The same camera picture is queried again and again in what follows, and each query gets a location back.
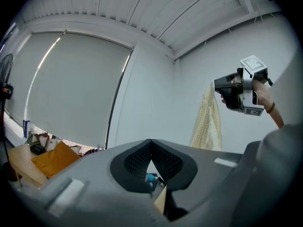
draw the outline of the bracelet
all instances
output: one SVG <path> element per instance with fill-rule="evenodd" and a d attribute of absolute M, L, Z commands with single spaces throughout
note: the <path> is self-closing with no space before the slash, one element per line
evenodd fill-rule
<path fill-rule="evenodd" d="M 271 105 L 270 109 L 266 110 L 266 113 L 270 114 L 274 110 L 275 105 L 276 105 L 275 102 L 273 102 L 273 104 Z"/>

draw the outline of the mesh panel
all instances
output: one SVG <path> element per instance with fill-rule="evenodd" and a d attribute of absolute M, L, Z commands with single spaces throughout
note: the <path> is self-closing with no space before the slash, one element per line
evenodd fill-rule
<path fill-rule="evenodd" d="M 164 181 L 174 177 L 183 167 L 179 157 L 155 144 L 151 148 L 151 159 Z"/>
<path fill-rule="evenodd" d="M 129 155 L 124 162 L 125 168 L 132 175 L 145 178 L 147 167 L 151 161 L 150 144 Z"/>

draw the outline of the white ceiling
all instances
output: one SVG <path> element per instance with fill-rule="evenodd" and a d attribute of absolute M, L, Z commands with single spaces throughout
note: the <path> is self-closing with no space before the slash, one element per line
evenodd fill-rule
<path fill-rule="evenodd" d="M 228 27 L 275 11 L 268 0 L 28 0 L 20 15 L 24 23 L 61 14 L 116 20 L 159 40 L 176 59 Z"/>

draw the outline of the roller blind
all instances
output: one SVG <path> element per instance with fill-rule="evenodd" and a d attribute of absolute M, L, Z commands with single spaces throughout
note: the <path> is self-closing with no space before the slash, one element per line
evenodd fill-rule
<path fill-rule="evenodd" d="M 105 142 L 116 87 L 130 49 L 65 34 L 42 64 L 27 114 L 39 128 L 79 144 Z"/>
<path fill-rule="evenodd" d="M 15 56 L 9 83 L 14 87 L 13 96 L 6 100 L 6 110 L 20 123 L 23 122 L 25 102 L 33 76 L 52 44 L 62 33 L 33 34 Z"/>

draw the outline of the orange cushion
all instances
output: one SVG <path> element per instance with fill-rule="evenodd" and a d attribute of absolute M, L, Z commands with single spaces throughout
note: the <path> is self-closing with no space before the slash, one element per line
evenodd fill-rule
<path fill-rule="evenodd" d="M 47 177 L 53 177 L 79 158 L 72 149 L 61 141 L 53 150 L 32 158 L 32 162 Z"/>

